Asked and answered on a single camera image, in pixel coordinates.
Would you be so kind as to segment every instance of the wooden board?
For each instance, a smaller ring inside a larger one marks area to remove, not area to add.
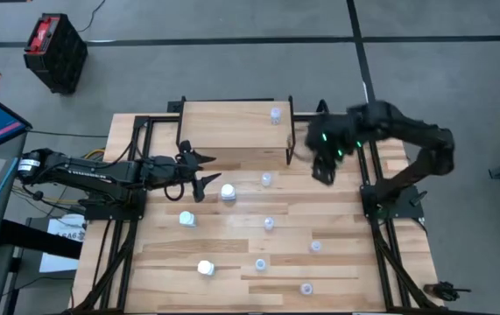
[[[281,110],[271,124],[271,110]],[[186,101],[180,140],[197,149],[285,149],[292,134],[288,101]]]
[[[114,160],[127,146],[133,119],[133,114],[114,116],[106,160]],[[176,123],[157,123],[151,155],[175,155],[176,130]],[[380,143],[379,150],[387,177],[406,167],[401,142]],[[263,171],[272,173],[271,187],[261,186]],[[358,193],[362,180],[356,156],[346,159],[331,187],[313,180],[310,171],[308,163],[295,158],[290,166],[274,170],[256,171],[255,165],[241,164],[211,183],[199,204],[193,202],[188,186],[179,202],[168,201],[161,191],[150,192],[145,217],[138,226],[126,312],[383,311],[374,245]],[[210,173],[201,171],[200,176]],[[225,183],[236,188],[234,205],[219,201],[218,192]],[[197,216],[198,227],[179,226],[178,214],[185,210]],[[267,216],[275,219],[271,232],[263,229]],[[395,220],[395,224],[411,277],[419,286],[436,283],[424,232],[411,220]],[[105,225],[103,221],[88,225],[74,281],[77,302],[91,289]],[[113,225],[101,271],[105,270],[112,229]],[[321,252],[310,253],[312,240],[322,243]],[[268,264],[264,272],[254,268],[259,258]],[[197,273],[200,260],[215,264],[215,276]],[[110,306],[116,305],[120,279],[118,271]],[[302,283],[313,285],[312,296],[300,295]],[[391,286],[399,305],[392,273]]]

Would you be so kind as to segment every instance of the label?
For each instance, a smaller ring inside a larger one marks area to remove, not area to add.
[[[89,173],[89,172],[84,172],[84,171],[72,171],[68,170],[69,174],[74,174],[74,175],[82,175],[82,176],[88,176],[88,177],[94,177],[97,179],[106,179],[107,177],[105,175],[100,175],[96,173]]]
[[[20,161],[20,165],[40,166],[41,163],[36,160],[24,159]]]
[[[32,169],[31,165],[19,165],[18,170],[19,171],[30,171]]]

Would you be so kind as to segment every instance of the black cable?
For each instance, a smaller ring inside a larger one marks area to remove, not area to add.
[[[65,188],[63,189],[63,192],[60,194],[60,197],[62,198],[65,195],[65,192],[67,191],[68,186],[66,185]],[[49,210],[49,214],[51,215],[53,213],[53,210],[55,207],[52,207],[51,210]]]
[[[102,0],[100,2],[100,4],[98,4],[98,6],[92,11],[92,17],[90,17],[90,22],[88,23],[88,26],[86,26],[85,28],[83,28],[82,30],[78,31],[78,32],[84,32],[86,31],[91,25],[92,25],[92,22],[94,21],[94,15],[95,13],[100,10],[100,8],[102,8],[103,4],[105,4],[106,0]]]
[[[381,227],[382,225],[386,224],[386,222],[388,221],[388,219],[390,219],[390,210],[386,210],[386,217],[384,218],[384,220],[382,221],[382,223],[378,224],[379,227]]]
[[[423,223],[421,223],[421,221],[419,221],[419,218],[412,218],[413,221],[417,222],[417,224],[419,224],[419,226],[423,229],[423,231],[425,231],[425,234],[428,235],[428,232],[426,231],[426,227]]]
[[[39,278],[36,278],[35,280],[33,281],[30,281],[29,283],[26,283],[24,285],[21,285],[17,288],[14,288],[12,290],[9,290],[8,292],[6,293],[3,293],[0,295],[0,298],[3,298],[5,295],[8,295],[8,294],[11,294],[13,291],[16,291],[16,290],[20,290],[20,289],[23,289],[25,287],[27,287],[28,285],[32,285],[32,284],[35,284],[37,281],[39,280],[43,280],[43,279],[50,279],[50,280],[74,280],[74,278],[56,278],[56,277],[52,277],[52,276],[41,276]]]
[[[39,131],[39,130],[30,130],[28,132],[37,133],[37,134],[41,134],[41,135],[64,136],[64,137],[97,137],[97,138],[107,138],[108,137],[108,136],[96,136],[96,135],[67,134],[67,133],[48,132],[48,131]]]
[[[100,254],[98,255],[98,262],[95,264],[94,280],[92,281],[92,290],[95,287],[95,281],[96,281],[96,278],[98,277],[98,271],[100,270],[100,262],[102,261],[103,248],[106,245],[106,237],[108,236],[110,224],[111,224],[111,220],[108,220],[108,223],[106,224],[106,228],[103,230],[102,244],[100,245]]]
[[[123,150],[123,152],[121,153],[121,155],[113,162],[109,163],[109,164],[106,164],[106,165],[102,165],[102,166],[95,166],[95,167],[91,167],[95,170],[101,170],[101,169],[104,169],[104,168],[108,168],[110,166],[113,166],[113,165],[116,165],[117,163],[119,163],[121,161],[121,159],[123,158],[123,156],[125,156],[125,153],[127,153],[127,150],[130,149],[130,147],[133,145],[133,142],[129,142],[129,144],[127,144],[127,147],[125,148],[125,150]],[[83,164],[80,164],[80,163],[76,163],[76,162],[73,162],[73,159],[71,158],[70,162],[69,162],[70,165],[76,165],[76,166],[82,166],[82,167],[90,167],[89,165],[83,165]]]
[[[33,196],[35,195],[33,192],[31,192],[31,191],[30,191],[30,190],[26,187],[26,185],[22,185],[22,189],[24,189],[24,191],[26,191],[26,192],[27,192],[27,193],[28,193],[28,194],[29,194],[32,198],[33,198]],[[71,214],[83,214],[83,213],[80,213],[80,212],[78,212],[78,211],[75,211],[75,210],[73,210],[73,209],[71,209],[71,208],[66,208],[66,207],[63,207],[63,206],[57,206],[56,204],[54,204],[54,203],[52,203],[52,202],[48,202],[48,201],[43,200],[43,198],[41,198],[41,199],[37,199],[37,201],[41,201],[41,202],[45,203],[45,204],[46,204],[46,205],[48,205],[48,206],[51,206],[51,207],[56,207],[56,208],[58,208],[58,209],[60,209],[60,210],[63,210],[63,211],[65,211],[65,212],[67,212],[67,213],[71,213]]]
[[[176,198],[172,198],[168,194],[168,186],[164,187],[164,195],[170,201],[178,201],[178,200],[180,200],[183,197],[183,192],[184,191],[185,191],[185,187],[183,186],[183,183],[180,183],[180,195],[178,197],[176,197]]]
[[[17,197],[19,197],[20,199],[22,199],[23,201],[27,202],[30,206],[36,208],[38,211],[40,211],[41,213],[45,214],[46,215],[46,218],[49,218],[49,219],[55,219],[57,221],[59,221],[60,223],[68,226],[68,227],[71,227],[71,228],[82,228],[82,226],[78,226],[78,225],[75,225],[75,224],[68,224],[68,223],[65,223],[63,222],[62,220],[59,220],[59,218],[55,218],[54,216],[52,216],[50,213],[48,213],[47,211],[44,211],[42,210],[41,208],[39,208],[38,206],[32,204],[28,199],[27,199],[27,196],[22,194],[21,192],[17,192],[15,190],[12,190],[11,191],[12,193],[14,193]]]
[[[41,179],[41,177],[43,176],[43,174],[49,172],[50,170],[54,169],[57,166],[61,166],[61,165],[64,165],[64,164],[65,164],[65,162],[61,162],[61,163],[54,164],[54,165],[52,165],[50,167],[47,167],[46,169],[44,169],[43,171],[41,171],[35,178],[36,179]],[[37,182],[37,180],[33,180],[32,181],[32,185],[35,184],[36,182]]]

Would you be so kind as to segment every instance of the wooden table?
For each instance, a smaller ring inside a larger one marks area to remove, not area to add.
[[[105,160],[114,160],[127,146],[135,115],[141,114],[114,115]],[[297,122],[295,127],[304,125]],[[175,155],[176,134],[177,123],[156,123],[151,155]],[[407,166],[400,141],[381,142],[378,149],[386,177]],[[368,148],[365,151],[371,162]],[[265,171],[272,173],[272,184],[267,188],[260,184]],[[150,192],[145,216],[138,224],[125,311],[384,311],[374,245],[358,193],[362,180],[356,155],[346,157],[331,187],[312,179],[310,172],[310,165],[296,158],[290,166],[277,169],[256,170],[253,164],[246,167],[241,163],[212,182],[199,204],[191,198],[190,185],[179,202],[169,201],[162,191]],[[199,176],[210,173],[200,171]],[[234,205],[225,205],[218,198],[226,183],[236,188]],[[198,227],[179,225],[178,215],[185,210],[196,215]],[[263,228],[268,216],[275,219],[271,232]],[[436,283],[423,230],[412,220],[394,222],[403,264],[411,277],[419,287]],[[105,225],[105,221],[95,221],[88,226],[74,280],[77,303],[91,290]],[[112,228],[100,275],[105,270],[111,235]],[[321,252],[310,253],[312,240],[321,241]],[[259,258],[267,262],[264,272],[254,267]],[[197,273],[200,260],[215,264],[214,276]],[[395,275],[389,265],[388,269],[394,303],[399,305]],[[110,306],[116,305],[120,280],[118,270]],[[314,294],[301,295],[302,283],[312,284]]]

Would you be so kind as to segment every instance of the white paper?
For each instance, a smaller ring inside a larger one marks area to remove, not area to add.
[[[50,219],[47,233],[52,235],[60,235],[78,242],[84,241],[86,231],[82,228],[84,217],[79,214],[68,214],[59,220]],[[57,255],[43,253],[41,256],[41,264],[39,272],[56,272],[77,270],[78,260]]]

